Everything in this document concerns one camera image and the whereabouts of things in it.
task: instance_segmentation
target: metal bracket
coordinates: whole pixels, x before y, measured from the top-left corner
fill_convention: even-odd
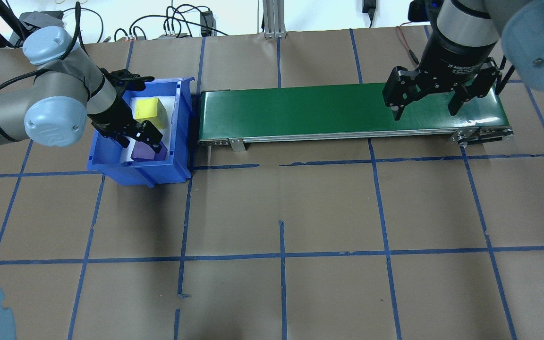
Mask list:
[[[263,35],[266,39],[286,37],[285,0],[263,0]]]
[[[511,127],[469,127],[456,130],[450,139],[465,148],[467,145],[494,142],[509,139],[512,136]]]
[[[198,142],[201,146],[221,146],[221,145],[230,145],[232,150],[235,152],[246,151],[247,146],[245,141],[242,138],[228,138],[228,139],[219,139],[219,140],[201,140]]]
[[[232,150],[234,152],[246,151],[247,150],[247,148],[245,146],[245,142],[241,138],[230,138],[229,142],[230,142],[230,146],[232,146]]]

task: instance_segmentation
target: table surface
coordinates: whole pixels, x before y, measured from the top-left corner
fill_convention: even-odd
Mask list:
[[[425,29],[404,31],[420,56]],[[194,76],[194,94],[412,68],[393,28],[87,48],[109,71]],[[32,69],[0,50],[0,83]],[[467,149],[195,147],[190,180],[150,189],[85,171],[90,127],[68,148],[0,147],[0,286],[18,339],[544,339],[544,93],[518,79],[501,94],[515,137]]]

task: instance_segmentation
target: power adapter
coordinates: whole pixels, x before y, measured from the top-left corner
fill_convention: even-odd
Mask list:
[[[373,21],[375,10],[377,9],[377,0],[362,0],[362,13],[368,13],[369,19]]]

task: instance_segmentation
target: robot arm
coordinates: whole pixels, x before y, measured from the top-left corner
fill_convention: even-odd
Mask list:
[[[544,0],[444,0],[431,23],[421,64],[414,71],[395,67],[383,89],[395,120],[428,94],[454,91],[452,116],[464,103],[486,96],[499,77],[488,56],[499,37],[523,82],[544,91]]]
[[[144,78],[126,70],[101,70],[78,45],[61,60],[71,42],[57,26],[28,37],[24,54],[47,71],[31,88],[0,94],[0,145],[31,138],[47,146],[68,146],[81,138],[89,117],[100,134],[123,147],[129,137],[160,151],[160,131],[151,122],[135,121],[122,98],[127,89],[144,90]]]

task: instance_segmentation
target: red wire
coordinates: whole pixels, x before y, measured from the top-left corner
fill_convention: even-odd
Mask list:
[[[410,46],[408,45],[408,42],[406,41],[406,37],[404,36],[404,33],[402,32],[402,26],[403,25],[406,25],[406,24],[411,24],[412,22],[408,21],[408,22],[402,22],[402,24],[400,24],[400,26],[396,26],[396,29],[398,30],[398,32],[400,32],[400,35],[402,36],[402,39],[404,39],[404,44],[406,45],[406,48],[410,51]]]

